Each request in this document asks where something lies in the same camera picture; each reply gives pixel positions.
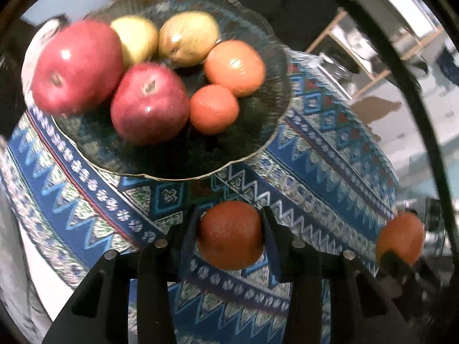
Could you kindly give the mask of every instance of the pear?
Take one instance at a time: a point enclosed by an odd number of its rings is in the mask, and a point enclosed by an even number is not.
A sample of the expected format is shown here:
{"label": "pear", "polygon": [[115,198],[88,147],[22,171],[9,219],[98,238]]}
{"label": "pear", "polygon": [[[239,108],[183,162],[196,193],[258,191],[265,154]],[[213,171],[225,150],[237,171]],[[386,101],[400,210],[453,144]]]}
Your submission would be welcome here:
{"label": "pear", "polygon": [[158,30],[150,20],[126,15],[115,19],[110,26],[121,40],[125,70],[147,61],[156,53]]}
{"label": "pear", "polygon": [[194,66],[206,59],[219,38],[219,25],[209,13],[179,13],[167,20],[159,32],[159,54],[176,64]]}

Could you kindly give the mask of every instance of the metal bolt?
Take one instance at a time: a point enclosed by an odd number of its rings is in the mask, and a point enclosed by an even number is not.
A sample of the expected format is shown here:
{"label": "metal bolt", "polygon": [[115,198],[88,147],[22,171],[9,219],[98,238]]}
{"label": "metal bolt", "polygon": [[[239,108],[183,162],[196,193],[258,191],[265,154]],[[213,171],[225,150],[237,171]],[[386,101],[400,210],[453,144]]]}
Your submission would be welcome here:
{"label": "metal bolt", "polygon": [[164,247],[167,247],[168,245],[168,242],[166,239],[158,239],[156,242],[155,242],[155,247],[156,248],[164,248]]}
{"label": "metal bolt", "polygon": [[355,252],[351,251],[350,249],[346,249],[343,252],[343,256],[348,260],[354,260],[355,259]]}
{"label": "metal bolt", "polygon": [[109,249],[107,252],[105,252],[104,257],[107,260],[112,260],[116,257],[116,251],[114,249]]}
{"label": "metal bolt", "polygon": [[293,239],[291,244],[295,248],[304,248],[306,245],[306,243],[304,243],[301,239]]}

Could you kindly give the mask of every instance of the apple stem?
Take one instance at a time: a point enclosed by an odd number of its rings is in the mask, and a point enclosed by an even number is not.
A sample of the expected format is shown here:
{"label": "apple stem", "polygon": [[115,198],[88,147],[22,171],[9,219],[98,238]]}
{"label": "apple stem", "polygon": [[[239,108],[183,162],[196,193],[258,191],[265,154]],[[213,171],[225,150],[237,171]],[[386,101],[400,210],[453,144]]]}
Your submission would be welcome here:
{"label": "apple stem", "polygon": [[151,82],[146,83],[142,91],[143,94],[146,96],[150,96],[153,93],[156,93],[156,81],[153,80]]}
{"label": "apple stem", "polygon": [[51,75],[51,82],[53,83],[55,87],[58,87],[58,88],[61,87],[63,83],[61,76],[57,72]]}

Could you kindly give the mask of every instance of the fruit bowl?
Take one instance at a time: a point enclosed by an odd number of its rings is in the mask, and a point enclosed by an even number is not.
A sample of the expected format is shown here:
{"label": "fruit bowl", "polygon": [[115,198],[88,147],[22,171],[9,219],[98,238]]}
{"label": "fruit bowl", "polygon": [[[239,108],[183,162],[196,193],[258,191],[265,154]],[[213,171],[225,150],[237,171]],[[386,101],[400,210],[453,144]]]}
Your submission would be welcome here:
{"label": "fruit bowl", "polygon": [[[265,83],[253,95],[239,99],[237,121],[215,136],[201,135],[187,124],[171,141],[139,147],[115,132],[107,104],[84,115],[55,117],[60,131],[91,164],[121,175],[157,180],[198,179],[244,161],[274,138],[291,99],[289,60],[263,17],[236,0],[117,0],[88,17],[110,23],[124,15],[140,15],[161,27],[174,14],[189,10],[212,14],[219,24],[221,40],[239,39],[254,47],[266,64]],[[201,64],[186,68],[167,64],[175,67],[189,97],[208,84]]]}

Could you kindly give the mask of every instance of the orange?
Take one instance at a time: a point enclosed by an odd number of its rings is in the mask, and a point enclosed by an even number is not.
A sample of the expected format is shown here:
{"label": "orange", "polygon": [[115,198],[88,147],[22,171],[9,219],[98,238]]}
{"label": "orange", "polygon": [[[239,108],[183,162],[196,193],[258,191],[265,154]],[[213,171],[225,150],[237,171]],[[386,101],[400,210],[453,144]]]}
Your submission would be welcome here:
{"label": "orange", "polygon": [[424,225],[410,212],[402,212],[383,227],[376,240],[376,261],[383,254],[394,251],[407,264],[413,266],[424,248]]}
{"label": "orange", "polygon": [[202,134],[223,132],[239,115],[239,103],[228,89],[207,85],[190,100],[190,122]]}
{"label": "orange", "polygon": [[210,82],[228,88],[236,97],[247,97],[263,84],[266,65],[244,41],[228,40],[212,49],[204,72]]}
{"label": "orange", "polygon": [[245,269],[263,253],[260,214],[243,202],[217,204],[201,219],[197,242],[200,253],[213,266],[223,270]]}

